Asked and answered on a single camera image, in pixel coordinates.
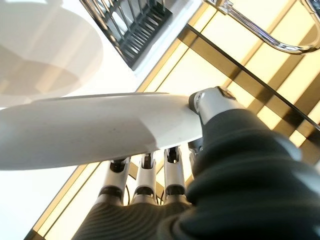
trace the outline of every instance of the white curved panel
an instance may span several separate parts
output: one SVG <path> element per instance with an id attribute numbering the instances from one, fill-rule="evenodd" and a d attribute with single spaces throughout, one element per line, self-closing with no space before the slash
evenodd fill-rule
<path id="1" fill-rule="evenodd" d="M 0 169 L 120 159 L 202 136 L 187 96 L 130 93 L 55 98 L 0 112 Z"/>

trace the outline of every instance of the robotic hand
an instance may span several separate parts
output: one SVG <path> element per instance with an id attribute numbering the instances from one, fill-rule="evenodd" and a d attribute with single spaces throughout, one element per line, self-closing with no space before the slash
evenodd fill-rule
<path id="1" fill-rule="evenodd" d="M 220 87 L 194 93 L 189 107 L 203 135 L 189 144 L 195 208 L 163 222 L 158 238 L 320 239 L 320 176 L 300 150 Z"/>
<path id="2" fill-rule="evenodd" d="M 189 143 L 188 189 L 181 152 L 172 147 L 164 151 L 164 205 L 156 204 L 149 153 L 131 204 L 122 206 L 130 158 L 113 161 L 73 239 L 320 239 L 320 176 L 300 162 L 300 150 L 220 87 L 191 95 L 189 108 L 201 119 L 202 138 Z"/>

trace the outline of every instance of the ribbed rubber sleeve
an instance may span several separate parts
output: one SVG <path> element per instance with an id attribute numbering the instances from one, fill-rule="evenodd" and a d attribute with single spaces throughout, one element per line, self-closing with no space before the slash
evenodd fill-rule
<path id="1" fill-rule="evenodd" d="M 292 159 L 288 139 L 245 109 L 220 113 L 202 132 L 186 192 L 195 207 L 162 222 L 158 239 L 320 239 L 320 176 Z"/>
<path id="2" fill-rule="evenodd" d="M 154 240 L 159 223 L 179 214 L 190 205 L 175 202 L 168 205 L 137 203 L 116 206 L 95 205 L 73 236 L 73 240 Z"/>

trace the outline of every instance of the metal wire rack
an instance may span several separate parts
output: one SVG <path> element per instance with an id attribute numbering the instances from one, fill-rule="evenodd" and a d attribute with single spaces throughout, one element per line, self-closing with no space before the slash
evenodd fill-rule
<path id="1" fill-rule="evenodd" d="M 165 0 L 80 0 L 131 69 L 172 13 Z"/>

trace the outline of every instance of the chrome faucet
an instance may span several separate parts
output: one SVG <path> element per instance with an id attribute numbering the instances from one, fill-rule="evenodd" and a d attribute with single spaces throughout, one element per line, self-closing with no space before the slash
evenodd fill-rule
<path id="1" fill-rule="evenodd" d="M 316 51 L 320 48 L 320 0 L 300 0 L 300 2 L 308 10 L 309 14 L 315 21 L 315 26 L 317 29 L 316 39 L 313 42 L 304 46 L 293 46 L 278 41 L 269 33 L 260 28 L 258 25 L 253 23 L 250 19 L 242 15 L 236 9 L 234 9 L 233 3 L 229 0 L 205 0 L 205 2 L 215 7 L 219 12 L 223 13 L 224 15 L 229 15 L 238 23 L 250 30 L 253 34 L 255 34 L 266 44 L 270 45 L 271 47 L 279 51 L 288 54 L 305 54 Z"/>

